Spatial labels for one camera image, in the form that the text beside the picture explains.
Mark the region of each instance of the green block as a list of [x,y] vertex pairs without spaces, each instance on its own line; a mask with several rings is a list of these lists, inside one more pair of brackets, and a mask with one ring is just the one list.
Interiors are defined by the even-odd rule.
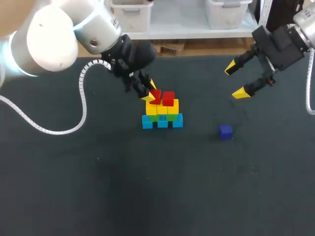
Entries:
[[149,116],[150,122],[158,122],[159,121],[159,116]]
[[177,115],[166,115],[167,121],[177,121]]

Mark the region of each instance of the shelf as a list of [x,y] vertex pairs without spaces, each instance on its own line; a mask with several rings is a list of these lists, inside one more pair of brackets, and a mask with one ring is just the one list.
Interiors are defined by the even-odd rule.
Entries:
[[251,37],[257,22],[249,10],[237,29],[210,29],[204,5],[180,4],[174,0],[157,0],[152,8],[149,32],[127,32],[131,39],[195,39]]

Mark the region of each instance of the plastic container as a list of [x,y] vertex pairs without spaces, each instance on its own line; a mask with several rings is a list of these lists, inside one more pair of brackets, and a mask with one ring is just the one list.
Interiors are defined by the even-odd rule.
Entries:
[[206,0],[210,28],[215,30],[238,28],[252,0]]
[[146,0],[110,0],[109,2],[123,32],[150,30],[153,2]]

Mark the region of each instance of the metal rack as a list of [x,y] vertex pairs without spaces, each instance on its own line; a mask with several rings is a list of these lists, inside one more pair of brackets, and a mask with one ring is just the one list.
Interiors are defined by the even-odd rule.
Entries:
[[201,1],[204,0],[156,0],[152,9],[150,31],[126,33],[131,39],[151,40],[251,37],[258,26],[267,24],[272,4],[272,0],[262,0],[259,23],[248,9],[239,28],[217,30],[209,28]]

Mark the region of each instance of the cube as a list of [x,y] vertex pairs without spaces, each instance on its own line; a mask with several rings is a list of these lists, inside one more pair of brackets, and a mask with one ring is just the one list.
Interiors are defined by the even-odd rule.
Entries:
[[159,121],[159,116],[149,116],[150,122],[158,122]]
[[156,116],[158,114],[157,106],[146,102],[146,114],[149,116]]
[[183,127],[184,127],[183,114],[179,113],[177,114],[176,121],[173,121],[173,128],[183,128]]
[[228,140],[233,138],[233,129],[231,125],[223,124],[220,125],[219,134],[221,140]]
[[173,107],[175,99],[175,92],[164,92],[163,93],[163,106]]
[[164,107],[162,102],[157,106],[157,114],[158,115],[166,115],[167,114],[167,107]]
[[177,121],[177,115],[166,115],[167,121]]
[[179,100],[178,99],[174,99],[173,107],[167,107],[167,113],[169,115],[177,115],[179,113]]
[[152,89],[152,90],[150,90],[150,92],[155,98],[155,100],[150,102],[150,104],[159,105],[161,103],[161,99],[162,99],[162,90]]
[[150,118],[147,115],[142,116],[142,128],[153,129],[153,122],[150,122]]
[[159,121],[157,122],[158,128],[168,128],[168,122],[166,115],[159,115]]

